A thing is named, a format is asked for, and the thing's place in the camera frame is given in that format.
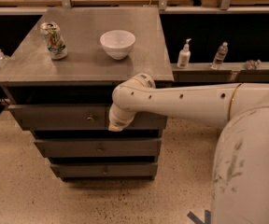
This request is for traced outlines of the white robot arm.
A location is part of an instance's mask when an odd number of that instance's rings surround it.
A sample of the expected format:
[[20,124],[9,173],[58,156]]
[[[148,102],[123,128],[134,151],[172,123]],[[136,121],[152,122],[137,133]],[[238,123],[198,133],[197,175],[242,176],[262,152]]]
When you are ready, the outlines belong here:
[[219,127],[212,171],[211,224],[269,224],[269,84],[230,83],[157,89],[136,75],[112,93],[110,131],[138,112]]

